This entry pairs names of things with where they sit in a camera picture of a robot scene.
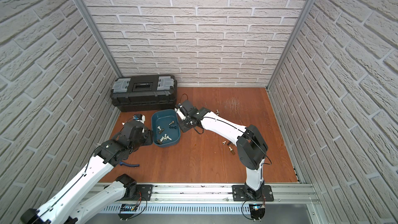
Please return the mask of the white chess piece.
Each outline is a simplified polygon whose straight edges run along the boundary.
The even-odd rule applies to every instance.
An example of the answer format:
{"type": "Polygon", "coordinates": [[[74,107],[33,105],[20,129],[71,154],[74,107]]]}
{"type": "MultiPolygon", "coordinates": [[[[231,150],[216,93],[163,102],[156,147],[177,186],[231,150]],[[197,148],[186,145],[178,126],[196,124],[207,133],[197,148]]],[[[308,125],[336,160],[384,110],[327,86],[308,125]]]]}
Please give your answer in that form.
{"type": "Polygon", "coordinates": [[[167,134],[164,135],[163,139],[164,140],[170,140],[170,141],[172,140],[167,134]]]}

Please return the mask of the white gold piece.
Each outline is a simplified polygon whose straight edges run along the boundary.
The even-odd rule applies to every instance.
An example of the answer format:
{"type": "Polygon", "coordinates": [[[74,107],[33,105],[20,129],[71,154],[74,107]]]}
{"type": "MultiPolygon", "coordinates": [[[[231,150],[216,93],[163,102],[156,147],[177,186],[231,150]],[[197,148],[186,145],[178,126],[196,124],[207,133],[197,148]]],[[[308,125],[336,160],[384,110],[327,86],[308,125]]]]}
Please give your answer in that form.
{"type": "Polygon", "coordinates": [[[161,137],[160,139],[157,140],[158,144],[162,144],[163,143],[164,138],[161,137]]]}

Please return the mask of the teal plastic storage bin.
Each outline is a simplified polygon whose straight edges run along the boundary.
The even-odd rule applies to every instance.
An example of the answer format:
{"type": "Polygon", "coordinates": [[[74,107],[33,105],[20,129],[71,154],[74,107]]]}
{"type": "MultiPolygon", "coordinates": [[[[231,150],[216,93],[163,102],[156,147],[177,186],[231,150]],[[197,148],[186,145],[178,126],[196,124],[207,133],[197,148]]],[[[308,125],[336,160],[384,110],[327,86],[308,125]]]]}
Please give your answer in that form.
{"type": "Polygon", "coordinates": [[[181,133],[178,125],[177,114],[174,110],[168,109],[154,113],[151,117],[151,127],[153,131],[153,142],[155,145],[166,148],[179,143],[181,133]],[[164,129],[161,134],[158,132],[158,126],[164,129]],[[171,129],[171,126],[177,126],[177,129],[171,129]],[[162,144],[158,144],[157,140],[164,137],[165,134],[167,134],[172,140],[163,140],[162,144]]]}

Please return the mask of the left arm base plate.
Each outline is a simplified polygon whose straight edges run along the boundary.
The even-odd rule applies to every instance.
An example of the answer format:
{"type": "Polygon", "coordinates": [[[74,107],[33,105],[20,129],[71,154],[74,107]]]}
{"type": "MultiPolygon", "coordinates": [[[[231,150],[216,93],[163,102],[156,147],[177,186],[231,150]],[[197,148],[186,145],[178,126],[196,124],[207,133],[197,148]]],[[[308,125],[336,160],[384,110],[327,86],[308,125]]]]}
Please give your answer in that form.
{"type": "Polygon", "coordinates": [[[128,186],[124,196],[120,199],[120,201],[138,201],[142,197],[149,201],[151,199],[152,190],[152,184],[128,186]]]}

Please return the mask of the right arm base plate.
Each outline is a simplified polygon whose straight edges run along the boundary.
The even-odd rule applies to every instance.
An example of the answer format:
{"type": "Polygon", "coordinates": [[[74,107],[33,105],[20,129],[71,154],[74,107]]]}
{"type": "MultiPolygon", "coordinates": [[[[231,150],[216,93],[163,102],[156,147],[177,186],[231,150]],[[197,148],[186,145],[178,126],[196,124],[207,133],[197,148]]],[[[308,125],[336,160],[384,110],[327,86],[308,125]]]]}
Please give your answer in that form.
{"type": "Polygon", "coordinates": [[[253,190],[244,185],[232,185],[233,200],[235,202],[263,201],[273,202],[274,195],[270,185],[261,185],[258,190],[253,190]]]}

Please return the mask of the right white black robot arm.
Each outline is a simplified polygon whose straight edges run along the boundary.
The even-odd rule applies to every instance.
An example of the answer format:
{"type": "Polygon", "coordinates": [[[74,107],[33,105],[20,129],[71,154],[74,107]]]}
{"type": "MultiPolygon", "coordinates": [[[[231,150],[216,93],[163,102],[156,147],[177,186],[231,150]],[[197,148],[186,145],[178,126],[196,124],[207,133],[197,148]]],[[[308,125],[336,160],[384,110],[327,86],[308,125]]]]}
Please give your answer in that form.
{"type": "Polygon", "coordinates": [[[246,167],[244,194],[251,200],[258,200],[262,195],[263,165],[268,151],[259,129],[254,125],[246,127],[232,123],[206,108],[186,110],[180,106],[175,111],[183,132],[200,127],[224,137],[236,146],[239,160],[246,167]]]}

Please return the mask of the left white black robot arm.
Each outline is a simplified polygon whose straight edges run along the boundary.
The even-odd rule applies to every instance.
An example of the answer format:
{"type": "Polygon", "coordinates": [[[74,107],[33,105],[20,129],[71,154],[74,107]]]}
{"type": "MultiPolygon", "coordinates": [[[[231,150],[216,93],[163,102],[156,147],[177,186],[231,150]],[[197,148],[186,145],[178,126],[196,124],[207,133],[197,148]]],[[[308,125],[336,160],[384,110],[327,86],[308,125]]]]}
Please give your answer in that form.
{"type": "Polygon", "coordinates": [[[97,147],[82,170],[54,197],[38,209],[29,208],[20,220],[23,224],[84,224],[105,207],[118,200],[138,200],[143,196],[137,182],[123,174],[93,197],[89,191],[114,167],[120,165],[141,146],[152,144],[152,131],[145,126],[145,116],[129,119],[121,131],[97,147]]]}

